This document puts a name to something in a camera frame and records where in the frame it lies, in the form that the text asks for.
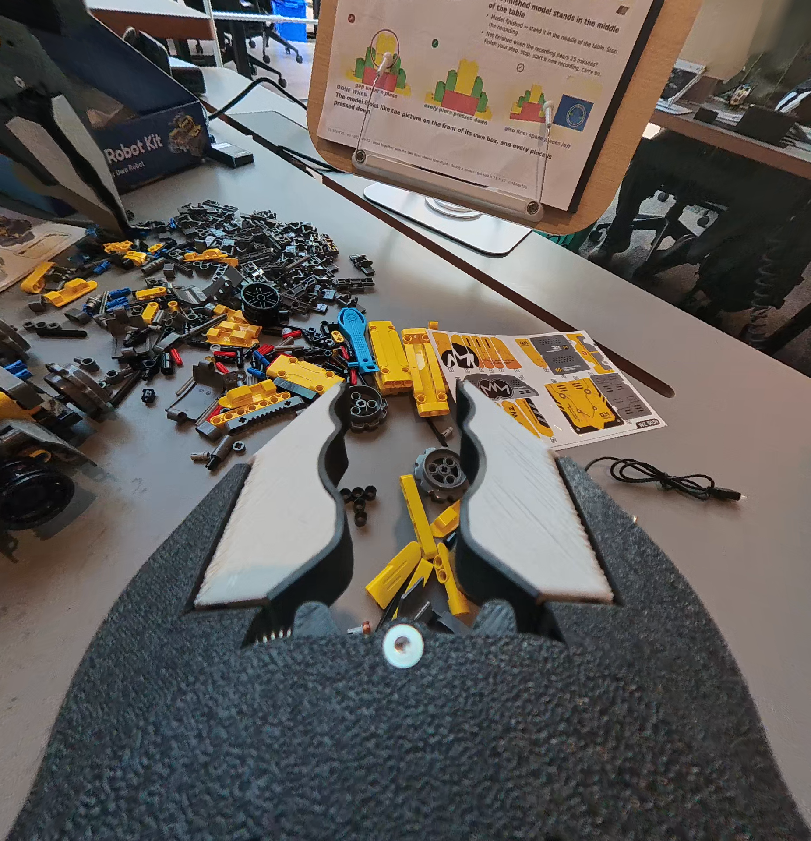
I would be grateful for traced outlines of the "grey gear rack beam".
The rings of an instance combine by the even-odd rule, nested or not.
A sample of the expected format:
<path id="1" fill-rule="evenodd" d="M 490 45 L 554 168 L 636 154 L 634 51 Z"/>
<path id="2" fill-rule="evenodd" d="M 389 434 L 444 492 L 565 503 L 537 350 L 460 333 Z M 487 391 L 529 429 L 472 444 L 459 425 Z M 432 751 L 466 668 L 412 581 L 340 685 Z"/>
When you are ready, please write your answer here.
<path id="1" fill-rule="evenodd" d="M 271 381 L 238 386 L 218 399 L 215 410 L 195 429 L 211 441 L 235 436 L 288 412 L 306 407 L 302 397 L 277 391 Z"/>

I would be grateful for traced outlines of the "yellow stacked beam frame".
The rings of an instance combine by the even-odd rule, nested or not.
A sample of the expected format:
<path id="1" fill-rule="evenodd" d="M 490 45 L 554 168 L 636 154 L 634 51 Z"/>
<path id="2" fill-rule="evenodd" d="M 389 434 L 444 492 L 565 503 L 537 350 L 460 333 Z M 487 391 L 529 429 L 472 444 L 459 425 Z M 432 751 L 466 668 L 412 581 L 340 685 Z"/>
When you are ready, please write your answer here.
<path id="1" fill-rule="evenodd" d="M 390 321 L 370 321 L 369 337 L 379 368 L 376 385 L 384 396 L 411 391 L 423 418 L 450 412 L 446 380 L 426 329 L 399 334 Z"/>

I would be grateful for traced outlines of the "pile of mixed coloured pieces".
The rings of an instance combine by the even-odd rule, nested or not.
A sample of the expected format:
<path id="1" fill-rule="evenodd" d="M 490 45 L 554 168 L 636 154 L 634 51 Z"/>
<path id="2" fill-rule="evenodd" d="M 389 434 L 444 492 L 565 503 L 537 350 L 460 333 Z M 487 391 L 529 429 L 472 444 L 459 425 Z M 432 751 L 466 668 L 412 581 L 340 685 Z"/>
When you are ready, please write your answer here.
<path id="1" fill-rule="evenodd" d="M 113 409 L 107 415 L 138 384 L 144 387 L 143 402 L 152 404 L 156 395 L 151 381 L 159 375 L 171 376 L 182 365 L 180 351 L 184 347 L 210 352 L 205 361 L 218 363 L 222 373 L 242 369 L 244 384 L 247 377 L 265 378 L 267 361 L 278 352 L 270 344 L 261 349 L 269 336 L 280 344 L 300 334 L 312 346 L 312 351 L 301 353 L 303 358 L 311 356 L 313 362 L 334 373 L 348 366 L 345 356 L 335 351 L 345 343 L 335 336 L 337 327 L 326 323 L 316 331 L 291 324 L 293 319 L 315 313 L 289 316 L 270 327 L 251 325 L 242 310 L 223 304 L 189 306 L 159 281 L 146 287 L 140 270 L 142 259 L 127 265 L 120 262 L 121 257 L 134 257 L 133 242 L 101 243 L 89 237 L 83 244 L 96 248 L 89 254 L 96 260 L 81 266 L 85 276 L 57 265 L 44 267 L 42 292 L 30 302 L 35 318 L 26 321 L 24 329 L 39 340 L 75 345 L 85 342 L 88 328 L 96 325 L 96 337 L 109 338 L 115 366 L 103 370 L 102 379 L 96 380 L 112 398 Z"/>

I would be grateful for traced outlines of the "yellow beam assembly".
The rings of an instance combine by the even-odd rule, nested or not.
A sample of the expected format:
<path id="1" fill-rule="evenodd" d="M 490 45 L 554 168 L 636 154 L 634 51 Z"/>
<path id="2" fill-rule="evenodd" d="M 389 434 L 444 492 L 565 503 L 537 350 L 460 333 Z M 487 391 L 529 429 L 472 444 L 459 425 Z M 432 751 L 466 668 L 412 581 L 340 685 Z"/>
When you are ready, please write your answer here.
<path id="1" fill-rule="evenodd" d="M 394 604 L 396 594 L 403 587 L 409 590 L 419 580 L 427 583 L 434 574 L 445 588 L 452 615 L 467 615 L 469 604 L 455 580 L 450 559 L 453 536 L 460 522 L 460 503 L 453 503 L 430 521 L 416 480 L 411 475 L 400 476 L 400 489 L 416 539 L 400 550 L 367 584 L 367 593 L 380 608 L 387 609 Z"/>

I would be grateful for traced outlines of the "yellow sticker sheet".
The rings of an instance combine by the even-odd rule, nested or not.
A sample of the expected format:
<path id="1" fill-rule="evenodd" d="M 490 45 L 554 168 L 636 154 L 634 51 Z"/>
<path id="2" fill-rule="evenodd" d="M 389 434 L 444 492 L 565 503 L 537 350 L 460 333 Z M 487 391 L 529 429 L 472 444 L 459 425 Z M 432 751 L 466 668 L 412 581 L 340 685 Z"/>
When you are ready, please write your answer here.
<path id="1" fill-rule="evenodd" d="M 452 391 L 470 382 L 555 449 L 665 426 L 585 331 L 428 334 Z"/>

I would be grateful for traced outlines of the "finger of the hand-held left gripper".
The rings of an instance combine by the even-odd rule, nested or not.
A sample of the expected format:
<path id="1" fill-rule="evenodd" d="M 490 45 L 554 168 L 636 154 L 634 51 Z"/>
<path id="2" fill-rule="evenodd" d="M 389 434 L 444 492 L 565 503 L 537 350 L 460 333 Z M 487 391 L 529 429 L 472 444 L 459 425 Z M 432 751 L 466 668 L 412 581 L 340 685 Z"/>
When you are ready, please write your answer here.
<path id="1" fill-rule="evenodd" d="M 93 187 L 106 208 L 113 215 L 120 231 L 129 230 L 127 212 L 120 200 L 114 179 L 110 173 L 104 153 L 85 123 L 64 96 L 51 100 L 53 118 L 61 133 L 66 137 L 70 149 L 89 165 L 91 175 L 84 175 L 85 182 Z"/>
<path id="2" fill-rule="evenodd" d="M 121 202 L 106 166 L 99 170 L 82 155 L 74 163 L 39 123 L 14 117 L 5 129 L 13 137 L 14 153 L 26 153 L 22 177 L 39 193 L 70 204 L 103 228 L 121 227 Z"/>

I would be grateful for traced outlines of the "grey curved panel piece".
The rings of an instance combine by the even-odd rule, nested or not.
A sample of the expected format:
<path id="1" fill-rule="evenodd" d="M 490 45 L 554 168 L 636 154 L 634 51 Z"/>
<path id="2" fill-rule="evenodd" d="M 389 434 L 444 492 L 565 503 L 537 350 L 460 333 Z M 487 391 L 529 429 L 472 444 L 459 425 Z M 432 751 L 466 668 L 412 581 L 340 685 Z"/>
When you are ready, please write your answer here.
<path id="1" fill-rule="evenodd" d="M 222 373 L 218 363 L 201 361 L 193 366 L 192 384 L 167 409 L 167 417 L 177 424 L 201 424 L 226 391 L 244 384 L 245 373 L 233 368 Z"/>

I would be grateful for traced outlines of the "far work table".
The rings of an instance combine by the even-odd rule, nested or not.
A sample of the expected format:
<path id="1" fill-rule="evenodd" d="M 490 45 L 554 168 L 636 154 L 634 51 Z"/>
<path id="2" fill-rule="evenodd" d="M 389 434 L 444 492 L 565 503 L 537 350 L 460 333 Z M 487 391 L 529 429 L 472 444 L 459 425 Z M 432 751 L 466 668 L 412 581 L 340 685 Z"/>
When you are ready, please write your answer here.
<path id="1" fill-rule="evenodd" d="M 771 107 L 734 109 L 731 101 L 707 100 L 677 114 L 658 106 L 651 122 L 811 182 L 811 69 Z"/>

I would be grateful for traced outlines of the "dark grey sprocket wheel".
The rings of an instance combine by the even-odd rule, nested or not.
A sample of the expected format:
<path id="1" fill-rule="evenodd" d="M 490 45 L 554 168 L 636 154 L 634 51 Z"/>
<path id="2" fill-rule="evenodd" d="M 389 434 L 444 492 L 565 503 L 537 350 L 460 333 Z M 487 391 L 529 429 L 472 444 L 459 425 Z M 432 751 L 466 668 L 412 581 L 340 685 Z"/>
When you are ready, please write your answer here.
<path id="1" fill-rule="evenodd" d="M 458 454 L 447 447 L 430 447 L 421 453 L 413 476 L 421 492 L 437 503 L 457 502 L 469 488 Z"/>
<path id="2" fill-rule="evenodd" d="M 337 415 L 350 431 L 361 433 L 377 429 L 387 419 L 388 403 L 374 387 L 346 384 L 337 400 Z"/>

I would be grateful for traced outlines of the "blue crate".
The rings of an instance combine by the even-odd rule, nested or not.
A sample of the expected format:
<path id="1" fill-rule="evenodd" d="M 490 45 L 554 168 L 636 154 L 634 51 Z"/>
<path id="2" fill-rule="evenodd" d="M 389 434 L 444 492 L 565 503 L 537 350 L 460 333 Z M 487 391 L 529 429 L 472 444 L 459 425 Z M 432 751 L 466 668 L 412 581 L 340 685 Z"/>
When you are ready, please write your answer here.
<path id="1" fill-rule="evenodd" d="M 285 18 L 297 18 L 306 21 L 308 19 L 308 7 L 306 1 L 272 1 L 272 14 Z M 308 32 L 306 23 L 276 23 L 274 25 L 277 34 L 289 43 L 306 43 Z"/>

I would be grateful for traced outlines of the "black connector cluster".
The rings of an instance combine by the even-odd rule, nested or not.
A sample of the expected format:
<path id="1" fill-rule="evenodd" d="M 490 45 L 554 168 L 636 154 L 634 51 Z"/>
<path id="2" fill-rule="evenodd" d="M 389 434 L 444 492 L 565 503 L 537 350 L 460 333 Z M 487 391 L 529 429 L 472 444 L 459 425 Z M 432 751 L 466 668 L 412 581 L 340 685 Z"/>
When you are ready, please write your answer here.
<path id="1" fill-rule="evenodd" d="M 353 511 L 354 525 L 363 528 L 368 522 L 368 505 L 376 500 L 378 490 L 374 485 L 343 487 L 339 491 L 345 505 Z"/>

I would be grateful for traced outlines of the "instruction booklet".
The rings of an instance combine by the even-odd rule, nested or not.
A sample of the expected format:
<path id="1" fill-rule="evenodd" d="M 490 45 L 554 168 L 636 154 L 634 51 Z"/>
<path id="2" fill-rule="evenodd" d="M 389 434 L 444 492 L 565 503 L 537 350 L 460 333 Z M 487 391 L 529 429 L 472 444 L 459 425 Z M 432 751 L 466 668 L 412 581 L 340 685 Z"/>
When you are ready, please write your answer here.
<path id="1" fill-rule="evenodd" d="M 0 214 L 0 293 L 84 235 L 82 227 Z"/>

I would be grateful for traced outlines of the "blue brick separator tool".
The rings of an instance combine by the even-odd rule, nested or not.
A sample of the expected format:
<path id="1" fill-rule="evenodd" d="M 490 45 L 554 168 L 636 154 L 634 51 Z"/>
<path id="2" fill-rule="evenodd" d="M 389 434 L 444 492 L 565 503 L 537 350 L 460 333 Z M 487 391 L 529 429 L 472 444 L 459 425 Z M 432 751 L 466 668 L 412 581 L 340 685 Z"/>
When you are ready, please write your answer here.
<path id="1" fill-rule="evenodd" d="M 368 322 L 363 312 L 356 307 L 343 308 L 338 314 L 337 323 L 355 358 L 349 365 L 361 373 L 379 373 L 379 366 L 367 341 Z"/>

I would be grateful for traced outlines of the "grey pin connector piece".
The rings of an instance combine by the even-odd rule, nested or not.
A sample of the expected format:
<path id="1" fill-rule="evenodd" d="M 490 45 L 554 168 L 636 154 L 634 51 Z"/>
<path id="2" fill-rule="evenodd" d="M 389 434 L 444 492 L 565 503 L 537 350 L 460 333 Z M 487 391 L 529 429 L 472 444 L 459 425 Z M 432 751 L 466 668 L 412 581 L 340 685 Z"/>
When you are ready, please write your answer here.
<path id="1" fill-rule="evenodd" d="M 222 466 L 230 454 L 244 454 L 246 449 L 246 444 L 236 437 L 222 436 L 212 450 L 191 453 L 190 460 L 192 463 L 203 465 L 208 471 L 214 472 Z"/>

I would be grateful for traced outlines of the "yellow toy vehicle model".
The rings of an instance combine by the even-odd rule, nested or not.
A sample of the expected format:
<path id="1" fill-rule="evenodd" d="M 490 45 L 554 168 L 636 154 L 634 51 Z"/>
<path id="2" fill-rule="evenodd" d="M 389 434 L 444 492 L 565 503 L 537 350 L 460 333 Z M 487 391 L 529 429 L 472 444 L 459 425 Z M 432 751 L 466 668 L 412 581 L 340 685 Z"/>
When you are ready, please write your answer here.
<path id="1" fill-rule="evenodd" d="M 113 409 L 109 390 L 91 377 L 88 357 L 47 363 L 43 384 L 33 378 L 30 342 L 0 317 L 0 538 L 36 530 L 72 504 L 79 472 L 103 475 L 80 450 L 91 430 Z"/>

